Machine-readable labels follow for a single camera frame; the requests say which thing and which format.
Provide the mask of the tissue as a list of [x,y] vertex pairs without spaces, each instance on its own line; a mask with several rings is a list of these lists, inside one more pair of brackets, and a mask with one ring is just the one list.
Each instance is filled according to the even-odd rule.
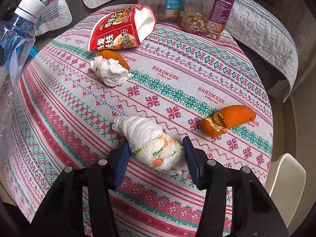
[[90,69],[98,79],[108,87],[121,85],[133,77],[133,74],[125,69],[118,60],[96,56],[90,62]]
[[126,138],[131,154],[140,162],[165,174],[187,170],[184,147],[146,117],[117,117],[114,131]]

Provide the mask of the orange peel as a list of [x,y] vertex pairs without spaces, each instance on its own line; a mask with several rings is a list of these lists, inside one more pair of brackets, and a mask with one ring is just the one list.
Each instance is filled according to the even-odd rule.
[[111,50],[99,50],[97,52],[98,56],[102,56],[105,59],[114,59],[114,60],[118,60],[119,64],[122,65],[122,67],[124,67],[127,70],[130,70],[129,65],[127,64],[127,62],[124,60],[124,58],[119,55],[118,53],[115,53]]
[[222,108],[200,121],[202,130],[209,137],[226,134],[229,129],[254,121],[256,113],[244,105],[231,105]]

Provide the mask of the red instant noodle cup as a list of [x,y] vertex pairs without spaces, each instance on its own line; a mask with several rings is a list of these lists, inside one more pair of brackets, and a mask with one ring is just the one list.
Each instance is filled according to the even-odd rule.
[[154,31],[156,17],[148,5],[134,5],[102,17],[92,28],[88,51],[135,48]]

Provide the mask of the clear plastic water bottle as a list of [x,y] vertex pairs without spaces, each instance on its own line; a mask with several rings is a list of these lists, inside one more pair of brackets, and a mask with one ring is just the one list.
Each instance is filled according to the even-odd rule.
[[30,31],[45,5],[40,0],[21,0],[10,21],[1,21],[1,162],[12,153],[14,93],[28,54],[35,42]]

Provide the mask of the white plastic trash bin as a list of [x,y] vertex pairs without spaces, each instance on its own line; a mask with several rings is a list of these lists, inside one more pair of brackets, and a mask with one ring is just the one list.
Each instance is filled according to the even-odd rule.
[[278,209],[286,227],[291,223],[306,183],[306,170],[289,153],[271,163],[265,189]]

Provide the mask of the patterned handmade tablecloth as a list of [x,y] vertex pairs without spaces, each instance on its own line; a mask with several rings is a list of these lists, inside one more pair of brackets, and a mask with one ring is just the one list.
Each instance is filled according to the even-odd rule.
[[[91,166],[121,145],[112,128],[120,116],[146,117],[181,141],[188,136],[227,168],[249,167],[265,183],[273,150],[273,115],[253,64],[223,33],[209,40],[158,23],[133,49],[120,52],[133,77],[110,88],[90,69],[93,26],[107,7],[45,45],[24,67],[14,94],[12,155],[1,163],[8,190],[27,220],[70,165]],[[254,121],[209,137],[200,121],[231,105],[256,113]]]

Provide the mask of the grey quilted ottoman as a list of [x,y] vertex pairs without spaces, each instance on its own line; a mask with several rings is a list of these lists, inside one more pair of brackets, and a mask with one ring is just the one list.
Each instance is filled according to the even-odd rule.
[[235,0],[226,31],[285,77],[269,91],[273,98],[284,103],[291,94],[298,71],[296,45],[284,25],[255,1]]

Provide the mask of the nut jar purple label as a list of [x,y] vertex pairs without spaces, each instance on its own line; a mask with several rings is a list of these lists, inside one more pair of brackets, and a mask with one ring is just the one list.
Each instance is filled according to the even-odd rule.
[[185,0],[181,29],[209,39],[220,39],[235,0]]

